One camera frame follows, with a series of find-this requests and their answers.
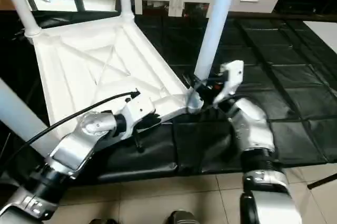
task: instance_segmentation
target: drawer handle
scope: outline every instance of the drawer handle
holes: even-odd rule
[[[259,0],[240,0],[240,2],[258,3]]]

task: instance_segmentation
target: cabinet drawer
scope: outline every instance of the cabinet drawer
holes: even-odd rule
[[[278,0],[232,0],[230,11],[271,13]]]

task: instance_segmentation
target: silver metal joint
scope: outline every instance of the silver metal joint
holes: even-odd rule
[[[255,184],[280,185],[289,189],[285,174],[276,170],[252,170],[243,175],[243,180],[253,180]]]
[[[89,112],[82,116],[75,130],[66,135],[47,158],[54,170],[75,179],[94,153],[97,142],[109,131],[116,132],[111,113]]]
[[[245,98],[235,102],[228,116],[233,128],[240,151],[265,148],[275,152],[273,134],[266,120],[266,114],[257,105]]]

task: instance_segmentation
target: beige floor tile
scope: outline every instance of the beige floor tile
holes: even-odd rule
[[[64,195],[61,205],[119,200],[120,187],[120,184],[74,187]]]
[[[291,184],[290,194],[300,211],[303,224],[325,224],[322,213],[307,189],[306,183]]]
[[[215,175],[160,178],[122,183],[121,198],[144,198],[218,189]]]
[[[228,173],[216,175],[220,190],[242,188],[242,173]]]
[[[240,224],[240,196],[242,189],[221,191],[229,224]]]
[[[61,206],[46,224],[89,224],[93,219],[118,221],[119,201]]]
[[[337,173],[337,164],[299,167],[305,181],[316,181]]]
[[[321,185],[311,190],[323,216],[328,224],[337,220],[336,198],[337,180]]]
[[[174,210],[192,212],[200,223],[227,224],[219,191],[122,200],[120,222],[161,224]]]
[[[288,182],[291,183],[298,183],[298,182],[305,182],[301,170],[297,167],[295,168],[286,168],[283,169],[285,175],[288,179]]]

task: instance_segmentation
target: robotic arm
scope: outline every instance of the robotic arm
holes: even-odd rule
[[[247,98],[231,99],[242,82],[243,62],[233,61],[222,70],[226,73],[226,81],[214,99],[214,95],[207,93],[207,88],[197,91],[204,100],[212,97],[215,107],[225,100],[231,101],[227,116],[236,133],[235,142],[243,169],[241,223],[301,224],[301,216],[289,194],[288,181],[277,161],[265,112]],[[219,85],[210,89],[219,89]],[[75,130],[66,135],[46,158],[45,165],[31,175],[27,184],[18,188],[0,211],[0,224],[22,224],[23,221],[33,224],[49,220],[71,181],[91,159],[97,143],[104,141],[108,134],[112,136],[109,138],[111,144],[130,137],[134,126],[153,112],[151,100],[138,95],[116,115],[111,112],[85,114]]]
[[[155,111],[151,100],[141,94],[126,103],[116,115],[110,111],[89,112],[75,130],[66,135],[49,154],[42,167],[31,174],[0,210],[0,223],[40,223],[49,220],[71,182],[91,159],[97,143],[108,134],[110,145],[130,137],[145,116]]]
[[[213,104],[230,98],[242,82],[242,61],[230,62],[223,68],[228,71],[227,81]],[[289,194],[288,180],[277,160],[265,112],[247,98],[233,102],[227,116],[241,153],[244,191],[240,199],[241,223],[301,224],[301,216]]]

